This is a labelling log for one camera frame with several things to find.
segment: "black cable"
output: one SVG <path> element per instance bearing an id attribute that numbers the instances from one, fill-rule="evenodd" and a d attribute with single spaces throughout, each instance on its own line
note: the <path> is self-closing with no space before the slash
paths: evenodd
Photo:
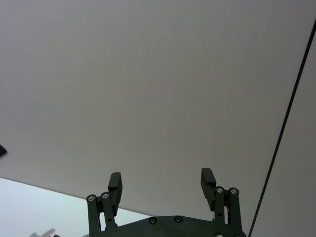
<path id="1" fill-rule="evenodd" d="M 283 135 L 283 132 L 284 132 L 284 129 L 285 129 L 285 126 L 286 126 L 286 122 L 287 122 L 288 116 L 289 116 L 290 111 L 291 111 L 291 107 L 292 107 L 293 100 L 294 100 L 294 97 L 295 97 L 295 93 L 296 93 L 296 90 L 297 90 L 297 87 L 298 87 L 298 83 L 300 82 L 301 75 L 302 75 L 302 72 L 303 72 L 303 69 L 304 69 L 304 66 L 305 66 L 305 62 L 306 62 L 308 53 L 309 53 L 311 45 L 312 45 L 312 41 L 313 41 L 313 38 L 314 38 L 315 31 L 316 31 L 316 19 L 314 21 L 314 26 L 313 26 L 310 38 L 308 40 L 306 49 L 305 49 L 305 53 L 304 53 L 304 56 L 303 56 L 303 60 L 302 60 L 302 63 L 301 63 L 300 70 L 299 70 L 299 72 L 297 74 L 297 78 L 296 78 L 296 81 L 295 81 L 295 84 L 294 84 L 294 88 L 293 88 L 293 91 L 292 91 L 291 99 L 290 99 L 290 102 L 288 103 L 288 106 L 287 106 L 287 110 L 286 110 L 286 114 L 285 114 L 285 117 L 284 117 L 284 120 L 283 120 L 281 131 L 280 131 L 280 134 L 279 134 L 278 139 L 277 139 L 276 148 L 275 148 L 275 151 L 273 153 L 273 157 L 272 157 L 272 160 L 271 160 L 271 163 L 270 163 L 269 171 L 268 171 L 265 183 L 263 185 L 263 189 L 262 189 L 262 192 L 261 192 L 261 195 L 260 195 L 258 206 L 257 206 L 256 212 L 255 212 L 255 216 L 253 217 L 253 221 L 252 221 L 252 224 L 251 224 L 251 227 L 250 227 L 250 231 L 249 231 L 248 237 L 251 237 L 254 225 L 255 225 L 256 220 L 257 220 L 257 216 L 258 216 L 259 209 L 260 209 L 260 206 L 261 206 L 261 203 L 262 203 L 262 199 L 263 199 L 263 196 L 264 196 L 266 188 L 267 188 L 267 184 L 268 184 L 268 181 L 269 181 L 269 178 L 270 178 L 270 175 L 271 175 L 273 164 L 274 164 L 274 162 L 276 160 L 278 147 L 280 146 L 280 143 L 281 143 L 282 135 Z"/>

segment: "bolt head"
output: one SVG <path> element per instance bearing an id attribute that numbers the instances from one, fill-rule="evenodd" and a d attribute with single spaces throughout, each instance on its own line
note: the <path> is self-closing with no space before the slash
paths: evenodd
<path id="1" fill-rule="evenodd" d="M 90 195 L 89 197 L 88 197 L 88 201 L 93 201 L 95 199 L 95 196 L 94 195 Z"/>
<path id="2" fill-rule="evenodd" d="M 181 223 L 183 221 L 182 217 L 181 216 L 176 216 L 174 218 L 174 221 L 177 222 L 177 223 Z"/>
<path id="3" fill-rule="evenodd" d="M 109 194 L 108 193 L 105 193 L 102 195 L 102 198 L 108 198 L 109 197 Z"/>
<path id="4" fill-rule="evenodd" d="M 154 225 L 157 223 L 157 219 L 155 217 L 151 217 L 151 218 L 149 218 L 149 223 Z"/>
<path id="5" fill-rule="evenodd" d="M 232 194 L 237 194 L 237 193 L 238 193 L 238 190 L 237 190 L 237 189 L 231 189 L 231 193 L 232 193 Z"/>
<path id="6" fill-rule="evenodd" d="M 222 193 L 224 191 L 224 189 L 221 188 L 221 187 L 218 187 L 218 188 L 216 188 L 216 191 L 219 192 L 219 193 Z"/>

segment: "ceiling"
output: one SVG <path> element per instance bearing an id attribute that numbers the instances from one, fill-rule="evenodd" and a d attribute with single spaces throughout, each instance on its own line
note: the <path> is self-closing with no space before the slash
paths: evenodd
<path id="1" fill-rule="evenodd" d="M 0 177 L 211 219 L 202 167 L 248 233 L 316 13 L 313 0 L 2 1 Z"/>

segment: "black metal bracket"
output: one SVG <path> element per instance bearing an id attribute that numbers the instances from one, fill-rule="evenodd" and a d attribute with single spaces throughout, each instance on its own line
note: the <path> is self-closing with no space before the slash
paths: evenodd
<path id="1" fill-rule="evenodd" d="M 104 213 L 106 230 L 118 227 L 114 217 L 118 213 L 120 198 L 122 195 L 122 179 L 119 172 L 113 173 L 110 177 L 108 192 L 100 196 L 89 195 L 88 203 L 89 234 L 93 236 L 102 232 L 100 225 L 100 213 Z"/>
<path id="2" fill-rule="evenodd" d="M 118 227 L 114 217 L 117 215 L 122 194 L 120 173 L 111 175 L 108 192 L 100 196 L 89 195 L 88 219 L 90 237 L 148 237 L 148 236 L 179 236 L 190 237 L 246 237 L 241 228 L 239 191 L 236 188 L 225 190 L 217 186 L 216 179 L 210 168 L 203 168 L 201 187 L 209 208 L 214 212 L 212 221 L 205 221 L 184 216 L 157 216 L 136 221 Z M 225 208 L 228 209 L 225 223 Z M 104 213 L 106 228 L 100 228 L 100 213 Z"/>
<path id="3" fill-rule="evenodd" d="M 223 187 L 216 186 L 216 179 L 210 168 L 202 169 L 201 186 L 208 205 L 214 212 L 213 221 L 225 223 L 224 208 L 226 207 L 228 209 L 228 225 L 234 225 L 241 229 L 239 190 L 236 188 L 225 190 Z"/>

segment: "white wall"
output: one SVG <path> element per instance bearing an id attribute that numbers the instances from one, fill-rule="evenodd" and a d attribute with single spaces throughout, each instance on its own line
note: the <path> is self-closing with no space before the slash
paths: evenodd
<path id="1" fill-rule="evenodd" d="M 115 219 L 121 226 L 147 217 L 119 209 Z M 1 237 L 81 237 L 88 232 L 85 199 L 0 178 Z"/>

